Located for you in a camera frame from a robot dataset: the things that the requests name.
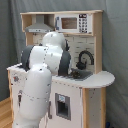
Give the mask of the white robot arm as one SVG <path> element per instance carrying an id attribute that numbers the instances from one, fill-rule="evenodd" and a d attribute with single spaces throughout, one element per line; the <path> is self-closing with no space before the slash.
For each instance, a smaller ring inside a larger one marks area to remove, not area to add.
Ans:
<path id="1" fill-rule="evenodd" d="M 39 128 L 48 110 L 52 76 L 71 73 L 71 55 L 66 45 L 62 33 L 49 32 L 41 46 L 29 45 L 22 51 L 21 63 L 27 79 L 12 128 Z"/>

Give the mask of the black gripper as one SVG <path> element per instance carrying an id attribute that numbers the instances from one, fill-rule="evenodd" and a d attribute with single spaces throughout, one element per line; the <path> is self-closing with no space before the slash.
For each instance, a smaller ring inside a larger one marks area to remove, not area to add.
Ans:
<path id="1" fill-rule="evenodd" d="M 70 73 L 70 76 L 74 79 L 79 79 L 81 77 L 80 72 L 76 69 L 73 69 Z"/>

